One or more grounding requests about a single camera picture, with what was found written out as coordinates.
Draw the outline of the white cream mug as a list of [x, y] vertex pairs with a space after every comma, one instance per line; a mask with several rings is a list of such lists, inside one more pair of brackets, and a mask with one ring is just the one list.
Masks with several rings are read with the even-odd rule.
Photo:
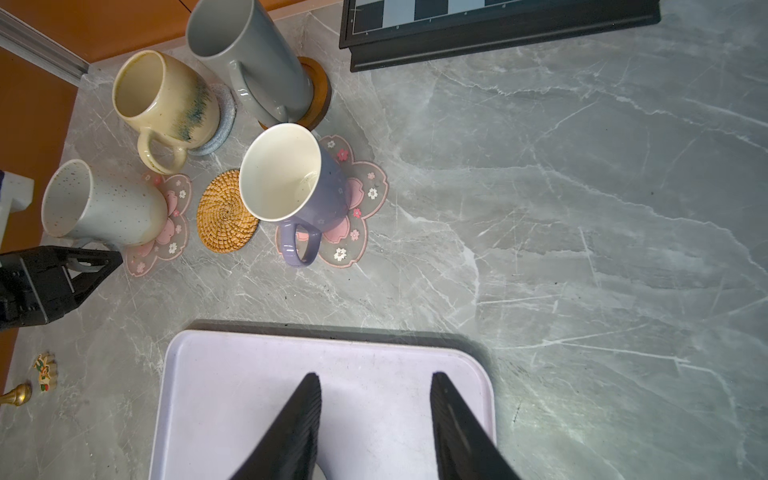
[[43, 195], [41, 221], [51, 237], [139, 246], [160, 235], [168, 207], [157, 187], [81, 159], [62, 164]]

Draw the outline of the speckled grey mug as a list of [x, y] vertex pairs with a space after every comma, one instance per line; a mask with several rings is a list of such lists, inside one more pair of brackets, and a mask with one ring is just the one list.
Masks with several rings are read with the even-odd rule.
[[308, 112], [313, 84], [260, 2], [198, 2], [186, 41], [264, 126], [297, 122]]

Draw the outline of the lilac mug cream inside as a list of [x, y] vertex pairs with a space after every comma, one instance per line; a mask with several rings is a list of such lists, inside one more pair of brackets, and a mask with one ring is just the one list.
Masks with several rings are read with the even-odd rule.
[[239, 191], [254, 217], [278, 226], [283, 259], [297, 268], [314, 262], [323, 234], [342, 224], [350, 209], [341, 167], [296, 123], [269, 127], [252, 142]]

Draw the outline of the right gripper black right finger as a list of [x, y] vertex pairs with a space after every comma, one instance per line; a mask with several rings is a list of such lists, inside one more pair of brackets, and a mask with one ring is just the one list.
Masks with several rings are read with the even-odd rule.
[[430, 406], [438, 478], [520, 480], [444, 372], [435, 372]]

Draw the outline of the pink flower silicone coaster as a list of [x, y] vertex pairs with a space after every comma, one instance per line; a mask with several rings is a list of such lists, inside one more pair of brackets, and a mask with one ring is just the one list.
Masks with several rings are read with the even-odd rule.
[[[378, 165], [355, 158], [344, 138], [333, 135], [318, 141], [347, 177], [350, 209], [342, 224], [323, 234], [316, 259], [337, 268], [347, 268], [361, 259], [368, 242], [366, 220], [382, 207], [389, 184]], [[282, 256], [280, 243], [277, 227], [276, 244]]]

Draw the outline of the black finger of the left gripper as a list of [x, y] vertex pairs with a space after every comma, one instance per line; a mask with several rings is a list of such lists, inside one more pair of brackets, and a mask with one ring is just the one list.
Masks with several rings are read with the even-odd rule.
[[119, 251], [74, 247], [56, 251], [76, 303], [83, 303], [123, 263]]

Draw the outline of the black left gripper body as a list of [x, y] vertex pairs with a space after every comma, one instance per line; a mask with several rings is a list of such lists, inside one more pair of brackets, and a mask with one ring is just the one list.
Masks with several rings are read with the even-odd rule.
[[62, 257], [39, 246], [1, 255], [1, 329], [41, 326], [66, 314]]

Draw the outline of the beige yellow mug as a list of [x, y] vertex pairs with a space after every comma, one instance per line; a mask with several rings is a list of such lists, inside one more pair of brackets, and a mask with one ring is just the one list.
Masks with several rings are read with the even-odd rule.
[[203, 77], [155, 50], [140, 51], [122, 65], [112, 103], [138, 132], [140, 159], [161, 175], [180, 172], [189, 151], [210, 141], [220, 124], [218, 99]]

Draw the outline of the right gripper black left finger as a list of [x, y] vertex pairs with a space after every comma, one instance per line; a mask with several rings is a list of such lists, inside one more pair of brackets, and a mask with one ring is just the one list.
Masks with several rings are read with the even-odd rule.
[[320, 378], [307, 373], [232, 479], [312, 479], [321, 412]]

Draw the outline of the brown wooden round coaster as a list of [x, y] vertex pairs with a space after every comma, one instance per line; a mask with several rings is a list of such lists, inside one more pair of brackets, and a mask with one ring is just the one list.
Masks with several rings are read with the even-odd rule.
[[293, 54], [275, 32], [217, 66], [245, 110], [265, 128], [297, 123], [312, 130], [329, 108], [332, 89], [323, 67]]

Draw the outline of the woven rattan round coaster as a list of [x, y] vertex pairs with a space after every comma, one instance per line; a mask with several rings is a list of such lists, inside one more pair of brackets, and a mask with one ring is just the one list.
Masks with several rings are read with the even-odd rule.
[[199, 238], [215, 253], [240, 250], [253, 237], [259, 224], [242, 201], [239, 180], [239, 169], [218, 175], [205, 189], [198, 205]]

